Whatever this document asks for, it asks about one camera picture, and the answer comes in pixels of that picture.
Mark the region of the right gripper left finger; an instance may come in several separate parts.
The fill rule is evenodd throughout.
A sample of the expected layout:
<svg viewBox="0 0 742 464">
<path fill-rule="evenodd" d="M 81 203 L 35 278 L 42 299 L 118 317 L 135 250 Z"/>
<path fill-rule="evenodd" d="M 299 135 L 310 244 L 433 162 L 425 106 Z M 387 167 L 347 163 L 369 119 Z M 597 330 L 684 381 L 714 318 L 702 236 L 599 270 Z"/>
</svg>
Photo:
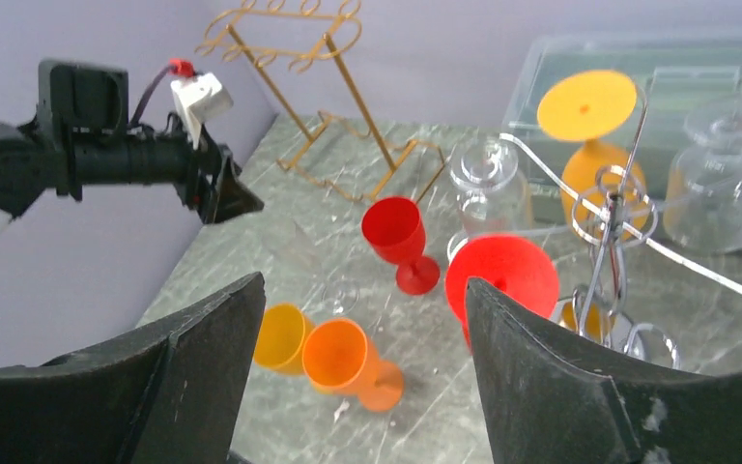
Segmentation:
<svg viewBox="0 0 742 464">
<path fill-rule="evenodd" d="M 42 365 L 0 368 L 0 463 L 237 463 L 266 296 L 245 275 Z"/>
</svg>

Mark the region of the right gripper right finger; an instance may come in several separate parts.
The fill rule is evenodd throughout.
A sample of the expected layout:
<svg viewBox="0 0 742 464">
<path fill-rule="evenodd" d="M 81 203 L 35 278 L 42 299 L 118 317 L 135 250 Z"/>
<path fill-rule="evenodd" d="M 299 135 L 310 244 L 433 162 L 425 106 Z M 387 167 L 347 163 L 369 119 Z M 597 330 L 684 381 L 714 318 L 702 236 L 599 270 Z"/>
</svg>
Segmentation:
<svg viewBox="0 0 742 464">
<path fill-rule="evenodd" d="M 742 371 L 642 362 L 467 284 L 472 357 L 497 463 L 742 463 Z"/>
</svg>

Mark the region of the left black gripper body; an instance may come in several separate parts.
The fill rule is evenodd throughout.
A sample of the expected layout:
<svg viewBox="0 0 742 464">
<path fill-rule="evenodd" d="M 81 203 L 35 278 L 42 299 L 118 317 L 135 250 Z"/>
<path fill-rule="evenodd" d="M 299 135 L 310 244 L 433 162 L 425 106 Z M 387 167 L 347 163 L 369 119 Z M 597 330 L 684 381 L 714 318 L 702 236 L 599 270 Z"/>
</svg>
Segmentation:
<svg viewBox="0 0 742 464">
<path fill-rule="evenodd" d="M 214 149 L 202 153 L 200 163 L 189 171 L 185 183 L 179 185 L 179 197 L 182 204 L 195 212 L 204 223 L 204 197 L 210 188 L 214 174 L 221 164 L 233 162 L 236 174 L 240 175 L 240 167 L 233 161 L 232 152 L 226 144 L 215 144 Z"/>
</svg>

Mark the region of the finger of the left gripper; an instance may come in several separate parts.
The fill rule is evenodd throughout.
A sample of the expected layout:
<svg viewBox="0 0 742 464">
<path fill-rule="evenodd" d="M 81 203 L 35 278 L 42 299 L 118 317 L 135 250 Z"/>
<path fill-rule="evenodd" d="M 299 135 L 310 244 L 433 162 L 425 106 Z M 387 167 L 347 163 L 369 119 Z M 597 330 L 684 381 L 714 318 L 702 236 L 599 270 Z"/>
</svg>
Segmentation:
<svg viewBox="0 0 742 464">
<path fill-rule="evenodd" d="M 204 223 L 220 224 L 242 215 L 261 212 L 264 202 L 245 186 L 233 162 L 221 164 L 204 197 Z"/>
</svg>

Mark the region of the tall clear flute glass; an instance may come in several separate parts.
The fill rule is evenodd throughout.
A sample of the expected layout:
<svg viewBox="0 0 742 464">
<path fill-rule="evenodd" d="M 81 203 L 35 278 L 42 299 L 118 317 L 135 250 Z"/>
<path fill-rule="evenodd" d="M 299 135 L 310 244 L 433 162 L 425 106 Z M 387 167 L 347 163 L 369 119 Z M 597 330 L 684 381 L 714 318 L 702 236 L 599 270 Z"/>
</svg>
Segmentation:
<svg viewBox="0 0 742 464">
<path fill-rule="evenodd" d="M 320 290 L 323 307 L 333 315 L 351 311 L 359 297 L 357 283 L 325 266 L 325 253 L 292 217 L 267 214 L 267 222 L 261 233 L 264 248 L 284 265 L 308 276 Z"/>
</svg>

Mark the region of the red goblet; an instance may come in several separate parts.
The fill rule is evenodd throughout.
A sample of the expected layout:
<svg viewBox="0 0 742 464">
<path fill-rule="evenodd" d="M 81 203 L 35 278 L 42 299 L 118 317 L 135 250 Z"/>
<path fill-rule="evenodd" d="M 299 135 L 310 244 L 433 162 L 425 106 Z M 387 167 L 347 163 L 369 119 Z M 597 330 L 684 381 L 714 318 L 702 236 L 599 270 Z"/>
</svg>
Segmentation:
<svg viewBox="0 0 742 464">
<path fill-rule="evenodd" d="M 427 234 L 417 204 L 390 196 L 376 201 L 364 214 L 361 232 L 384 261 L 397 267 L 395 281 L 405 294 L 427 294 L 438 283 L 440 267 L 424 254 Z"/>
<path fill-rule="evenodd" d="M 471 344 L 465 295 L 468 280 L 481 278 L 535 315 L 549 319 L 559 291 L 556 267 L 534 242 L 516 235 L 478 237 L 462 246 L 450 261 L 444 293 L 452 314 Z"/>
</svg>

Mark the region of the silver wire glass rack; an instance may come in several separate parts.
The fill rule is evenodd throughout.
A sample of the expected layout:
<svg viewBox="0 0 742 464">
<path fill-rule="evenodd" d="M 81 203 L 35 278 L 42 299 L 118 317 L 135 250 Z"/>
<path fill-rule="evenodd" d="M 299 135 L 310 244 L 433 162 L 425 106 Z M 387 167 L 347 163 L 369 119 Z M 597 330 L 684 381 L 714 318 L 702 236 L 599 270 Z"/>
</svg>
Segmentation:
<svg viewBox="0 0 742 464">
<path fill-rule="evenodd" d="M 652 197 L 636 160 L 596 172 L 599 207 L 577 193 L 517 136 L 497 136 L 519 155 L 531 194 L 526 238 L 552 259 L 558 300 L 548 320 L 643 361 L 696 373 L 742 370 L 742 248 L 702 254 L 672 242 L 666 196 Z"/>
</svg>

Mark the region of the clear stemless glass front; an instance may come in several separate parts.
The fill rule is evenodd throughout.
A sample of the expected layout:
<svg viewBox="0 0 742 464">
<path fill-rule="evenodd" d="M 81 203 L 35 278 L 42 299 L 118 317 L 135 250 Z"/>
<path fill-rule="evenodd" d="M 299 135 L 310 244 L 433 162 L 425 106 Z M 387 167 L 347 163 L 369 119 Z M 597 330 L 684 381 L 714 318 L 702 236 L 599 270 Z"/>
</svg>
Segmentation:
<svg viewBox="0 0 742 464">
<path fill-rule="evenodd" d="M 531 194 L 519 155 L 497 136 L 457 144 L 451 154 L 450 179 L 457 188 L 457 208 L 470 238 L 530 230 Z"/>
</svg>

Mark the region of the yellow goblet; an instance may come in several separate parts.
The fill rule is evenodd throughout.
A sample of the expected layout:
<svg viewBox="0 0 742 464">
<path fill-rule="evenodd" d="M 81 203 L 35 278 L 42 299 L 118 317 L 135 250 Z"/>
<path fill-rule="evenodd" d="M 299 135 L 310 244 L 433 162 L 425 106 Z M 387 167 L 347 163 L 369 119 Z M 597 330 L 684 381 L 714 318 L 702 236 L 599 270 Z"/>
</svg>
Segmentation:
<svg viewBox="0 0 742 464">
<path fill-rule="evenodd" d="M 627 149 L 605 141 L 633 114 L 638 101 L 635 82 L 613 70 L 592 70 L 570 75 L 555 84 L 537 108 L 541 130 L 557 141 L 581 146 L 566 162 L 562 181 L 601 207 L 604 196 L 596 191 L 596 172 L 605 165 L 624 167 Z"/>
<path fill-rule="evenodd" d="M 268 308 L 263 315 L 253 360 L 259 366 L 283 375 L 302 375 L 302 350 L 315 327 L 294 304 L 277 304 Z"/>
</svg>

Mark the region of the clear ribbed wine glass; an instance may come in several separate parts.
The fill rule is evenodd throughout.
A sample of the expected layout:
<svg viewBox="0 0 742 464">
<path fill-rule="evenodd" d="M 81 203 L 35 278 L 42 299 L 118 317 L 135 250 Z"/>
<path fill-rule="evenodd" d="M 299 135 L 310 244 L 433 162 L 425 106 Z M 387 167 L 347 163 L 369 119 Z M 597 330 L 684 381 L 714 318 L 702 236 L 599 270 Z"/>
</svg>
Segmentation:
<svg viewBox="0 0 742 464">
<path fill-rule="evenodd" d="M 685 118 L 692 141 L 669 173 L 662 225 L 670 240 L 702 254 L 742 248 L 742 96 L 704 103 Z"/>
</svg>

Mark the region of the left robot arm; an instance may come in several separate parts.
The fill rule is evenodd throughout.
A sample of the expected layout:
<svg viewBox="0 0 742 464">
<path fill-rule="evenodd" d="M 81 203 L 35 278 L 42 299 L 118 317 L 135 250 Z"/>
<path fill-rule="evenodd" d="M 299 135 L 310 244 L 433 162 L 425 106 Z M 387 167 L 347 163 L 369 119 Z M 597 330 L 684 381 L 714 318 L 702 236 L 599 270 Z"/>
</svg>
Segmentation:
<svg viewBox="0 0 742 464">
<path fill-rule="evenodd" d="M 0 234 L 47 190 L 80 200 L 89 185 L 170 184 L 205 224 L 263 209 L 229 147 L 207 131 L 233 104 L 214 74 L 180 59 L 162 68 L 174 108 L 156 130 L 142 121 L 153 89 L 130 107 L 125 70 L 45 59 L 38 73 L 35 116 L 0 122 Z"/>
</svg>

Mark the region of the red goblet back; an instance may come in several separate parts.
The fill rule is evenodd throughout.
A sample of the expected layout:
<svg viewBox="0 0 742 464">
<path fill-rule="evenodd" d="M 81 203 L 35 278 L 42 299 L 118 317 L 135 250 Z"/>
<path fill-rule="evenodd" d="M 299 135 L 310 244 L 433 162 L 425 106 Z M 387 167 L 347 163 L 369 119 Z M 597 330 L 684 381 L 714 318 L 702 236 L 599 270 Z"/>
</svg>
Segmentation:
<svg viewBox="0 0 742 464">
<path fill-rule="evenodd" d="M 438 283 L 440 267 L 424 254 L 427 234 L 417 204 L 390 196 L 376 201 L 364 214 L 361 232 L 384 261 L 397 267 L 395 281 L 405 294 L 427 294 Z"/>
</svg>

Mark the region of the orange goblet centre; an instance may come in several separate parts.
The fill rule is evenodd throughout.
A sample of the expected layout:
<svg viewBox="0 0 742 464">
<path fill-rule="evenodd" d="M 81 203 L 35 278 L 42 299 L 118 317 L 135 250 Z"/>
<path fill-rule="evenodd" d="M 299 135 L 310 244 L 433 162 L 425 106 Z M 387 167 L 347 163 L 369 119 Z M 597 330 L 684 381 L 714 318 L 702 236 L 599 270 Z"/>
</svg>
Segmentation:
<svg viewBox="0 0 742 464">
<path fill-rule="evenodd" d="M 394 408 L 405 390 L 396 363 L 383 359 L 373 340 L 354 320 L 335 318 L 306 339 L 303 372 L 319 391 L 354 396 L 370 412 Z"/>
</svg>

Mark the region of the clear plastic storage box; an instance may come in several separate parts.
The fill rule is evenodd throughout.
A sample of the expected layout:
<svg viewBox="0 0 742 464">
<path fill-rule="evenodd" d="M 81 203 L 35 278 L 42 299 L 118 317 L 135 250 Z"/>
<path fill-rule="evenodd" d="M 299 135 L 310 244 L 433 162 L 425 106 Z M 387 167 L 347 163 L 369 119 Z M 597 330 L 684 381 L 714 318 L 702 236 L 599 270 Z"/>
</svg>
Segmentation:
<svg viewBox="0 0 742 464">
<path fill-rule="evenodd" d="M 560 172 L 578 146 L 555 141 L 539 129 L 538 104 L 563 78 L 597 69 L 625 73 L 646 92 L 649 108 L 636 160 L 648 193 L 661 199 L 673 157 L 690 143 L 683 130 L 688 112 L 705 102 L 742 95 L 742 29 L 538 39 L 522 66 L 502 131 L 517 136 Z"/>
</svg>

